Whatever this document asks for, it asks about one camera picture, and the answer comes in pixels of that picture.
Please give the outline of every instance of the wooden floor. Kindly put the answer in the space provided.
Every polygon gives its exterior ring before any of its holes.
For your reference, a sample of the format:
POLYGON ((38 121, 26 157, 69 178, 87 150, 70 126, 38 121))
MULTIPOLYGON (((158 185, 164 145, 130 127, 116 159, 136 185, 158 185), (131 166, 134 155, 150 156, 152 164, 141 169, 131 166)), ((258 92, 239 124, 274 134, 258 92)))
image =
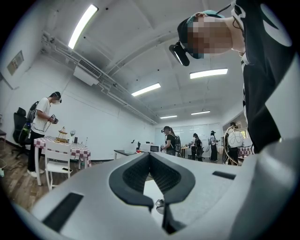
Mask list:
MULTIPOLYGON (((18 160, 15 159, 17 153, 11 154, 11 150, 14 147, 6 144, 4 150, 4 142, 0 141, 0 158, 3 159, 7 166, 4 168, 4 178, 0 177, 2 188, 7 193, 8 198, 30 211, 36 201, 38 201, 43 195, 49 192, 46 175, 41 174, 42 186, 38 186, 36 178, 31 177, 27 173, 27 156, 21 155, 18 160)), ((45 169, 45 158, 41 157, 40 169, 45 169)), ((70 167, 73 170, 71 177, 78 171, 78 163, 71 162, 70 167)), ((53 172, 53 184, 59 185, 67 179, 67 174, 53 172)))

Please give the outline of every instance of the checkered tablecloth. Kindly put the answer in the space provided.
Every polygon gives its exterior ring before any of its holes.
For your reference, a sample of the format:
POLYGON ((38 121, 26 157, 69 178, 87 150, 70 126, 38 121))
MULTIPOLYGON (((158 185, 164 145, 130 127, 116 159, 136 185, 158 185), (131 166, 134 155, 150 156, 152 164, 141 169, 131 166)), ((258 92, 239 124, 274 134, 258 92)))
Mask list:
MULTIPOLYGON (((54 142, 56 140, 56 137, 46 136, 46 137, 37 138, 34 140, 34 146, 41 149, 45 149, 46 140, 54 142)), ((84 158, 87 161, 87 166, 92 167, 92 163, 90 160, 90 150, 86 146, 80 143, 72 143, 71 155, 84 158)))
POLYGON ((241 147, 239 148, 239 156, 242 156, 242 155, 250 155, 252 154, 251 152, 251 147, 241 147))

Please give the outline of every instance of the window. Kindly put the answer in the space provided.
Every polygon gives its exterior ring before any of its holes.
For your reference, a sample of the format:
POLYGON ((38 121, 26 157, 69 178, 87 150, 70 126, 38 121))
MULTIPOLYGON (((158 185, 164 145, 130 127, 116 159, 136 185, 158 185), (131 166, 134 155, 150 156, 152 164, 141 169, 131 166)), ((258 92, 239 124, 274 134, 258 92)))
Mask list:
POLYGON ((244 137, 244 138, 247 138, 247 132, 246 132, 246 130, 241 131, 241 133, 243 134, 243 137, 244 137))

